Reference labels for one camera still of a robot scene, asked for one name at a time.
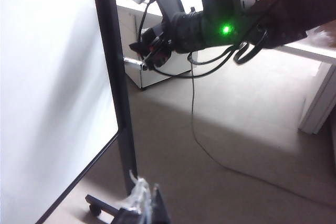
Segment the tiled floor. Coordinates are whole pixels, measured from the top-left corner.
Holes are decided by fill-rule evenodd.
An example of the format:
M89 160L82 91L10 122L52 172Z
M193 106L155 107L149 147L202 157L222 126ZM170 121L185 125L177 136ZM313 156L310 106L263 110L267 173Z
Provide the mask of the tiled floor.
M201 57L220 51L207 50ZM302 197L225 170L204 154L191 134L191 81L168 80L146 91L129 82L139 173L161 185L173 223L336 223L329 129L319 135L297 130L318 66L265 50L246 65L230 62L195 81L196 134L206 149L223 165ZM110 221L91 217L83 198L90 193L118 204L125 196L120 169L115 145L46 223Z

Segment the black robotic arm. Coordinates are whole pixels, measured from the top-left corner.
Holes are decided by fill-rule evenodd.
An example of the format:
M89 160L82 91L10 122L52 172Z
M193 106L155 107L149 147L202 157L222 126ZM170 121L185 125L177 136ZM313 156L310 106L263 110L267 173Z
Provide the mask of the black robotic arm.
M181 0L152 1L157 1L163 21L131 45L149 69L162 66L171 51L223 45L237 51L236 63L245 63L262 48L301 40L307 30L336 19L336 0L202 0L203 11L188 14ZM243 56L249 43L255 47Z

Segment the gray cable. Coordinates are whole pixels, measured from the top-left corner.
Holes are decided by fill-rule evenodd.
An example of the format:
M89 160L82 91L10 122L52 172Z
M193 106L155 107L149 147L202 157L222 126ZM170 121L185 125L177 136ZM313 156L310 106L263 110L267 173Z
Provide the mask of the gray cable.
M229 172L232 172L232 173L235 173L235 174L238 174L240 176L244 176L244 177L248 177L248 178L251 178L251 179L254 179L254 180L257 180L259 182L262 182L264 184L267 184L269 186L272 186L272 187L275 187L277 189L280 189L286 193L289 193L289 194L292 194L292 195L295 195L299 198L302 198L302 199L305 199L307 201L310 201L314 204L317 204L317 205L321 205L321 206L324 206L324 207L327 207L327 208L330 208L332 210L336 210L336 206L334 205L331 205L331 204L328 204L328 203L325 203L325 202L322 202L322 201L318 201L318 200L314 200L314 199L311 199L305 195L301 195L301 194L298 194L290 189L287 189L283 186L280 186L280 185L277 185L277 184L274 184L268 180L265 180L263 178L259 178L257 176L254 176L254 175L251 175L251 174L248 174L248 173L245 173L245 172L241 172L239 170L236 170L236 169L233 169L233 168L230 168L228 166L225 166L223 164L221 164L218 160L216 160L210 153L209 151L207 151L207 149L199 142L199 140L197 139L197 136L196 136L196 132L195 132L195 126L194 126L194 105L195 105L195 80L194 80L194 69L193 69L193 64L191 63L190 64L191 66L191 80L192 80L192 85L193 85L193 97L192 97L192 104L191 104L191 128L192 128L192 133L193 133L193 138L194 138L194 141L197 143L197 145L205 152L205 154L210 158L212 159L212 161L214 161L217 165L221 166L222 168L228 170Z

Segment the whiteboard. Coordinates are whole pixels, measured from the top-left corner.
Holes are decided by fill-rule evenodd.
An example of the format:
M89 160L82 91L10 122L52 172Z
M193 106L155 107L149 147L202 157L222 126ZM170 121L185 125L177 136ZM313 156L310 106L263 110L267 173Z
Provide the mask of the whiteboard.
M35 223L118 130L94 0L1 0L1 223Z

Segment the green led light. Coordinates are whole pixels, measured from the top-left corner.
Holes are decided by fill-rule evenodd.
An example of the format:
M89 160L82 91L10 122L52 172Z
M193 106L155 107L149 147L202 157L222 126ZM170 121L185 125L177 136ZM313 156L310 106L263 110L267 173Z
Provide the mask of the green led light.
M230 25L224 25L224 26L222 27L222 34L223 34L223 35L228 35L228 34L230 34L232 31L233 31L233 27L230 26Z

